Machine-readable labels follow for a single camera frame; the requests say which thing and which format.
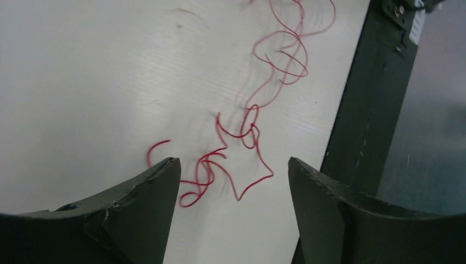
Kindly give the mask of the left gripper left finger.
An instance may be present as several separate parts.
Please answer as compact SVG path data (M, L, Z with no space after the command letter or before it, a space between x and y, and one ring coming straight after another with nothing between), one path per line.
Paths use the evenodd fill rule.
M55 211L1 214L1 263L162 263L178 158Z

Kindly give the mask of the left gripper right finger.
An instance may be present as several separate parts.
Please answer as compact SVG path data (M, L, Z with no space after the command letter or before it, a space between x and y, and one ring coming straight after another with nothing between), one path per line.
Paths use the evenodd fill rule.
M396 206L288 162L306 263L465 263L465 215Z

